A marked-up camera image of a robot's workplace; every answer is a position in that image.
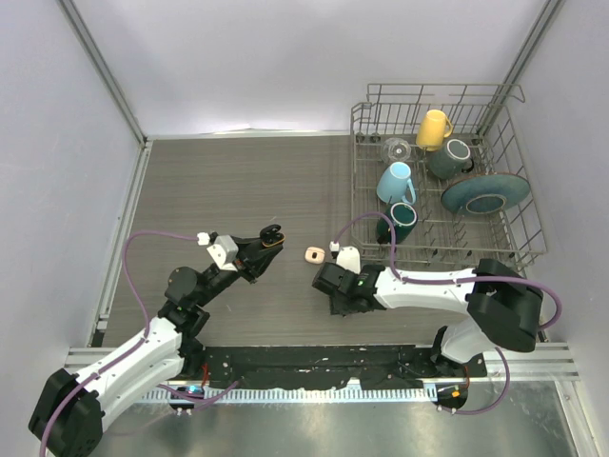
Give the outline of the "cream earbud charging case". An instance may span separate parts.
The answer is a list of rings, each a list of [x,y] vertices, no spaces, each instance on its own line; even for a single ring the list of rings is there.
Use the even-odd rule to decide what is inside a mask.
[[[309,247],[305,250],[304,259],[309,264],[320,265],[324,262],[325,251],[323,248]]]

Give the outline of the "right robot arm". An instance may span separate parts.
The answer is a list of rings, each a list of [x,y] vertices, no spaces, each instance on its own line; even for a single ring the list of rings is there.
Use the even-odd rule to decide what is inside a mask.
[[[393,272],[379,265],[354,272],[325,263],[312,287],[329,297],[333,314],[430,308],[463,315],[461,322],[438,331],[429,353],[431,367],[442,376],[487,350],[529,353],[537,343],[543,293],[490,259],[475,268],[443,272]]]

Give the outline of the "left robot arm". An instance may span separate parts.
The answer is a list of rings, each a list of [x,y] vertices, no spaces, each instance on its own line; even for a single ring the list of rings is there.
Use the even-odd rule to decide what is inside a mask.
[[[256,237],[200,232],[191,240],[206,249],[208,268],[175,268],[165,303],[142,330],[101,360],[75,373],[60,368],[47,379],[29,419],[40,455],[88,456],[145,393],[176,376],[195,378],[204,360],[197,336],[209,318],[205,305],[239,279],[256,283],[285,237],[273,224]]]

